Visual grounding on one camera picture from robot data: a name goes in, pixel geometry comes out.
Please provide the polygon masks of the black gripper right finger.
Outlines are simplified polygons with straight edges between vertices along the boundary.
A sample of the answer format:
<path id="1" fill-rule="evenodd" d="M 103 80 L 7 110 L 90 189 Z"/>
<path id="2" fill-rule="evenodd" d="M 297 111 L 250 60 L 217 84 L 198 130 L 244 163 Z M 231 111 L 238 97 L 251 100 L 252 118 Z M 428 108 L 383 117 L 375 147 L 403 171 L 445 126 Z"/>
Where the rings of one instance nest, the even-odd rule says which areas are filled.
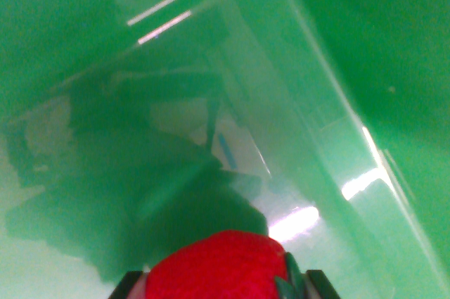
<path id="1" fill-rule="evenodd" d="M 308 298 L 340 299 L 325 273 L 320 269 L 306 271 Z"/>

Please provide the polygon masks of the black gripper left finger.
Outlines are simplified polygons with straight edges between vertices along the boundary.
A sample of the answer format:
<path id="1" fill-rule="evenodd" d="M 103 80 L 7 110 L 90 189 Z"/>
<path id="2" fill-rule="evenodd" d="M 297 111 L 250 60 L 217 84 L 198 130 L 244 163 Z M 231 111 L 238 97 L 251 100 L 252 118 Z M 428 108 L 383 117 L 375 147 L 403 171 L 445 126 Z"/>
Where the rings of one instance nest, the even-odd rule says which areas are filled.
<path id="1" fill-rule="evenodd" d="M 147 272 L 127 272 L 111 293 L 111 299 L 144 299 L 147 277 Z"/>

